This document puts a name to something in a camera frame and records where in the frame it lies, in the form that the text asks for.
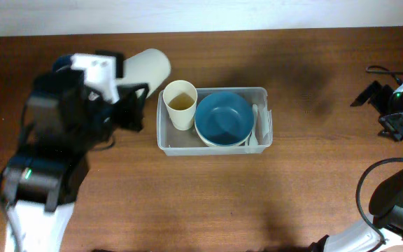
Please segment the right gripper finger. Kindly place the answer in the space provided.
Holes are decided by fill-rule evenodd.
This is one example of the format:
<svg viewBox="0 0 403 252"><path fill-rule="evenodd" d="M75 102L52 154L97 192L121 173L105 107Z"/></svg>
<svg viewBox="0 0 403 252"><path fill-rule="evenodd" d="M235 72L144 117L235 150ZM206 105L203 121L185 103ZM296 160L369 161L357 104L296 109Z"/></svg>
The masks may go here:
<svg viewBox="0 0 403 252"><path fill-rule="evenodd" d="M378 133L380 137L386 137L393 141L403 140L403 111L386 113L379 111L378 122L383 129Z"/></svg>
<svg viewBox="0 0 403 252"><path fill-rule="evenodd" d="M368 99L378 93L382 89L382 85L375 80L368 85L351 103L351 107L362 106Z"/></svg>

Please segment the blue cup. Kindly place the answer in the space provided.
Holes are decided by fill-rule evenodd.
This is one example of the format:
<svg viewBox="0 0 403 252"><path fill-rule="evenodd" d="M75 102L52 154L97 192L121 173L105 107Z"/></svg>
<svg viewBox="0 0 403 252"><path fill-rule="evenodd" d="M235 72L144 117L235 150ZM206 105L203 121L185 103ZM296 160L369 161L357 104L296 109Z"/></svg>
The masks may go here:
<svg viewBox="0 0 403 252"><path fill-rule="evenodd" d="M70 68L72 65L72 54L62 55L52 65L52 71L57 72L62 69Z"/></svg>

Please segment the cream cup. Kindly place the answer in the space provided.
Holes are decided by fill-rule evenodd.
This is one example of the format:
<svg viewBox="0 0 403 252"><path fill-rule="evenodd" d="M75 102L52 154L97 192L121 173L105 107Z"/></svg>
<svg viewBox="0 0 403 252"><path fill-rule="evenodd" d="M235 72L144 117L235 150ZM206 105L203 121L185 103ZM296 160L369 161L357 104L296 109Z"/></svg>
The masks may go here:
<svg viewBox="0 0 403 252"><path fill-rule="evenodd" d="M163 100L176 129L185 131L193 126L197 98L196 88L186 80L175 80L165 87Z"/></svg>
<svg viewBox="0 0 403 252"><path fill-rule="evenodd" d="M124 76L115 83L117 88L130 88L147 83L147 98L161 86L171 73L171 62L160 50L150 48L123 62Z"/></svg>

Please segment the cream bowl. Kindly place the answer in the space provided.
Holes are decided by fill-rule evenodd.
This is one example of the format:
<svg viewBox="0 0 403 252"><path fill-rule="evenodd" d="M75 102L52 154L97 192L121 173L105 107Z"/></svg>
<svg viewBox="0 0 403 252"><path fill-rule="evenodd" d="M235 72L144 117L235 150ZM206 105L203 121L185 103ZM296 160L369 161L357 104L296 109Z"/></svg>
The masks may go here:
<svg viewBox="0 0 403 252"><path fill-rule="evenodd" d="M210 147L230 147L230 146L240 146L241 144L244 144L246 139L248 138L248 136L245 139L240 140L237 143L232 143L232 144L217 144L217 143L213 143L211 141L209 141L208 139L204 138L203 136L199 135L199 138L207 145Z"/></svg>
<svg viewBox="0 0 403 252"><path fill-rule="evenodd" d="M252 125L207 126L195 124L198 137L210 147L232 147L244 144L251 136Z"/></svg>

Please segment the blue bowl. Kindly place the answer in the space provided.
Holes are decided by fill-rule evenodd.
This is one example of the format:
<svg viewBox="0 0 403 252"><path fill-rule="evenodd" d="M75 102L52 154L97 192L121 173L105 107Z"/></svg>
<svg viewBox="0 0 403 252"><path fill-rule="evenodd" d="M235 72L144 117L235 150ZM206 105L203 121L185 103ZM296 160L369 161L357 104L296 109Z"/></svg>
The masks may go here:
<svg viewBox="0 0 403 252"><path fill-rule="evenodd" d="M203 98L195 112L195 124L207 126L252 125L252 106L242 96L233 92L214 92Z"/></svg>

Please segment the white plastic spoon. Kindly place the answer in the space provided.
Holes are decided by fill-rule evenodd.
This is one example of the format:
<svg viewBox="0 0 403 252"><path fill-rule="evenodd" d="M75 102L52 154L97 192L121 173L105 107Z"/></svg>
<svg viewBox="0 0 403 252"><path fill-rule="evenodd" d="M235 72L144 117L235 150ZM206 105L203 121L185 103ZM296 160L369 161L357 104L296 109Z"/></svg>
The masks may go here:
<svg viewBox="0 0 403 252"><path fill-rule="evenodd" d="M257 142L257 137L256 137L256 126L257 126L257 113L258 113L258 106L257 104L253 104L253 115L254 115L254 122L253 122L253 128L252 132L250 134L250 138L248 140L248 145L249 146L256 146L258 145Z"/></svg>

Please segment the white plastic fork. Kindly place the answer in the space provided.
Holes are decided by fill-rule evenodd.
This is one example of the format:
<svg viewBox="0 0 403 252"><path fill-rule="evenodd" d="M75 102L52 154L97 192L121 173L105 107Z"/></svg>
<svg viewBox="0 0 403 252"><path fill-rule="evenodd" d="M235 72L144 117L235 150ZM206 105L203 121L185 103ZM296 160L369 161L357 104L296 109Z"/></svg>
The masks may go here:
<svg viewBox="0 0 403 252"><path fill-rule="evenodd" d="M250 153L250 139L251 139L251 133L250 133L250 135L248 136L248 138L246 139L245 144L244 144L244 146L245 146L245 152L246 152L247 154Z"/></svg>

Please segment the cream bowl front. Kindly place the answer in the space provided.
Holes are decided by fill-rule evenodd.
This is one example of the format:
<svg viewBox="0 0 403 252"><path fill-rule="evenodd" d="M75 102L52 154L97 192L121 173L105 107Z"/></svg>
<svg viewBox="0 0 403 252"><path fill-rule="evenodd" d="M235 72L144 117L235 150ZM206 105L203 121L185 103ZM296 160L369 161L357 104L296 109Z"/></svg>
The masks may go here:
<svg viewBox="0 0 403 252"><path fill-rule="evenodd" d="M207 126L195 124L198 137L210 147L232 147L244 144L251 136L252 125Z"/></svg>

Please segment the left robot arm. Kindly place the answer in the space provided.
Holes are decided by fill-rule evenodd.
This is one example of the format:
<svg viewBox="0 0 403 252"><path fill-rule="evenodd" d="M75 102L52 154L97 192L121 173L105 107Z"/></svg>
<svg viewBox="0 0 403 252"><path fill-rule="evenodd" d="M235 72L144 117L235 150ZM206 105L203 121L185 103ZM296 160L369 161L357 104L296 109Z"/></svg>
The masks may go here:
<svg viewBox="0 0 403 252"><path fill-rule="evenodd" d="M153 56L141 65L145 52L74 53L34 79L16 152L0 173L7 251L60 249L88 152L112 148L117 129L140 131L147 97L170 73L167 57Z"/></svg>

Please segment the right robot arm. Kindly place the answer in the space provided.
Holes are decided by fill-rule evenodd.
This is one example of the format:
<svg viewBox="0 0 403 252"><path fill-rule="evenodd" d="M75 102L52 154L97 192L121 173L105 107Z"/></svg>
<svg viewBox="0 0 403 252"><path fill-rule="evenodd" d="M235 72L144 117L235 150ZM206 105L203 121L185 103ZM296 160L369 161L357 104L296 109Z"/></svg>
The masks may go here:
<svg viewBox="0 0 403 252"><path fill-rule="evenodd" d="M403 140L403 71L390 71L371 65L369 74L389 75L399 85L392 89L374 81L351 104L353 107L371 104L380 114L380 135L393 141ZM369 210L361 205L361 190L366 177L377 167L403 163L403 157L390 157L370 165L360 177L355 202L361 219L336 235L326 235L312 243L308 251L383 251L403 245L403 169L378 185L369 201Z"/></svg>

